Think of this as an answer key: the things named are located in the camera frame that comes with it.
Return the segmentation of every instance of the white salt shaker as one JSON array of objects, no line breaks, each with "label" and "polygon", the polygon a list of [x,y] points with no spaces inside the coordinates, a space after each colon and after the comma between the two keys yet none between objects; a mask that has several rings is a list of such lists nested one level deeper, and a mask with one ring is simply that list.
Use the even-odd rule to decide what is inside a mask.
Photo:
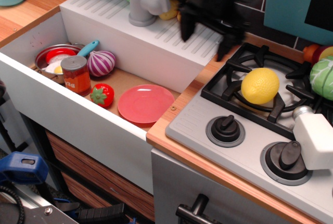
[{"label": "white salt shaker", "polygon": [[297,107],[293,133],[301,144],[301,155],[308,170],[333,168],[333,127],[322,114],[308,106]]}]

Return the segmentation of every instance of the toy can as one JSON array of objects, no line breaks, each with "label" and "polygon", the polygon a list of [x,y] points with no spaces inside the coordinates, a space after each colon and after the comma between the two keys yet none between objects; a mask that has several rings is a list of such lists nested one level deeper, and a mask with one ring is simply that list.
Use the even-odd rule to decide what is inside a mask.
[{"label": "toy can", "polygon": [[87,59],[83,56],[70,56],[62,60],[60,64],[66,88],[82,96],[88,95],[91,83]]}]

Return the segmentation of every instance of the gray oven door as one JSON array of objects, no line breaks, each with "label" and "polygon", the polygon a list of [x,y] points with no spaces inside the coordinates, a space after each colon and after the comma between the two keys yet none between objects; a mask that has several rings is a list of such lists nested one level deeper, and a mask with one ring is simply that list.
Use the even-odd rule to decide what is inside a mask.
[{"label": "gray oven door", "polygon": [[155,148],[152,174],[158,224],[289,223]]}]

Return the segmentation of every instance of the red onion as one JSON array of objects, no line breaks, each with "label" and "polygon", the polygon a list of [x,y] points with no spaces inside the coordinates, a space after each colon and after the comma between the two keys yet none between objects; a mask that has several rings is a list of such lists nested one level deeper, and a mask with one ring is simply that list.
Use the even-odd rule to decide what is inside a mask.
[{"label": "red onion", "polygon": [[110,73],[116,64],[113,53],[108,51],[91,51],[88,59],[88,70],[92,76],[101,77]]}]

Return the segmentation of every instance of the toy tomato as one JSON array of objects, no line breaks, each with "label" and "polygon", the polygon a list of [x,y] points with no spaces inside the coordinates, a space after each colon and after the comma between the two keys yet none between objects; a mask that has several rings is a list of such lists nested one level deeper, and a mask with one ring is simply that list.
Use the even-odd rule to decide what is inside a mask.
[{"label": "toy tomato", "polygon": [[106,108],[113,102],[114,90],[106,83],[98,83],[90,91],[90,98],[93,103]]}]

